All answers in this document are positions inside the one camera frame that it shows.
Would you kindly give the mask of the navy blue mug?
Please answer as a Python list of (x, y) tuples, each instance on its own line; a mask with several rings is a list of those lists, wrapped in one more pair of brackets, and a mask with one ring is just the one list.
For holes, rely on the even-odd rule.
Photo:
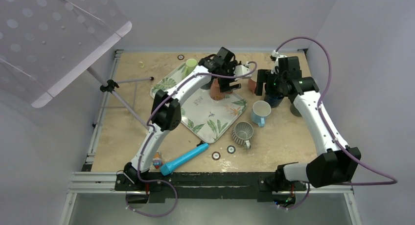
[(264, 101), (267, 102), (271, 108), (276, 108), (280, 105), (282, 100), (284, 99), (284, 95), (265, 95)]

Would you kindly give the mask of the dark grey-green mug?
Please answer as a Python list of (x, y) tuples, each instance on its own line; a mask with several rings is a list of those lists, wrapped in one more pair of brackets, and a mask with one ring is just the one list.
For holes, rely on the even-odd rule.
[(298, 111), (298, 109), (295, 107), (294, 104), (290, 105), (290, 112), (292, 115), (296, 116), (296, 117), (302, 117), (301, 113)]

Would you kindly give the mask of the pink ceramic mug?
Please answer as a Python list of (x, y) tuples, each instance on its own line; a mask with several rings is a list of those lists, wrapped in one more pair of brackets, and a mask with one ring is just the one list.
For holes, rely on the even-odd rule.
[(256, 89), (256, 87), (257, 87), (257, 79), (256, 79), (256, 78), (251, 77), (251, 78), (248, 80), (248, 89), (249, 89), (249, 91), (250, 91), (250, 92), (252, 92), (252, 93), (255, 93), (255, 89)]

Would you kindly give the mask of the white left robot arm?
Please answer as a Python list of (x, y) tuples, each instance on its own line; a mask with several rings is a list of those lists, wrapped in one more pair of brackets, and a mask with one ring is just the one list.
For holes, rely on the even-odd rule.
[(147, 121), (148, 133), (137, 154), (123, 169), (127, 184), (133, 190), (141, 190), (145, 186), (146, 177), (142, 173), (149, 170), (152, 157), (165, 137), (180, 124), (183, 103), (214, 78), (223, 79), (224, 90), (229, 91), (231, 89), (229, 84), (237, 78), (235, 75), (237, 65), (235, 54), (221, 47), (216, 54), (199, 60), (195, 69), (177, 85), (167, 91), (156, 92), (151, 115)]

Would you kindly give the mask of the terracotta flower mug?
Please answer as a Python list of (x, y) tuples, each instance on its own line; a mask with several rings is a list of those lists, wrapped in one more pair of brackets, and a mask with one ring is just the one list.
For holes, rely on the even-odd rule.
[(221, 92), (220, 91), (220, 87), (219, 87), (219, 83), (218, 83), (217, 78), (215, 78), (212, 81), (211, 86), (210, 86), (210, 92), (209, 92), (209, 95), (210, 95), (212, 100), (220, 101), (220, 100), (229, 98), (231, 94), (233, 94), (233, 91), (227, 91), (227, 92)]

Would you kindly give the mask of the dark teal mug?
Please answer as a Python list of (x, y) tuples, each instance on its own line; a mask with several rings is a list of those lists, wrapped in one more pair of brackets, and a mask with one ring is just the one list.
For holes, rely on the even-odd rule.
[(202, 90), (209, 90), (209, 89), (210, 89), (210, 87), (211, 87), (212, 82), (213, 82), (213, 81), (211, 80), (211, 81), (209, 81), (208, 83), (206, 83), (206, 84), (202, 85), (202, 86), (201, 86), (201, 89), (202, 89)]

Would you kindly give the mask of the grey ribbed mug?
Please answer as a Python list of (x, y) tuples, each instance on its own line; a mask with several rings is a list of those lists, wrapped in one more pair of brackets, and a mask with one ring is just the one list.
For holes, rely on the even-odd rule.
[(252, 139), (254, 135), (253, 126), (248, 122), (239, 122), (237, 123), (231, 132), (231, 137), (233, 141), (245, 147), (246, 149), (251, 149)]

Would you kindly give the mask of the light blue ceramic mug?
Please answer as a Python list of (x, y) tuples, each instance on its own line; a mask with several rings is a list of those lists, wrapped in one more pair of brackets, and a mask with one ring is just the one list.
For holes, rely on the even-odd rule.
[(265, 126), (266, 118), (271, 114), (271, 106), (263, 100), (256, 101), (250, 113), (251, 122), (258, 125), (259, 127)]

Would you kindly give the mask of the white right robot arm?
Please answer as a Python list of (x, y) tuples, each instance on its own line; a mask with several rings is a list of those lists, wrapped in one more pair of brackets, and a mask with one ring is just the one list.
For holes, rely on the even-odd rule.
[(351, 181), (361, 159), (358, 147), (349, 147), (338, 133), (320, 100), (319, 88), (312, 77), (304, 77), (297, 56), (272, 56), (274, 69), (257, 71), (256, 95), (287, 97), (299, 111), (313, 138), (317, 157), (310, 163), (279, 165), (268, 183), (279, 191), (294, 182), (308, 182), (313, 187)]

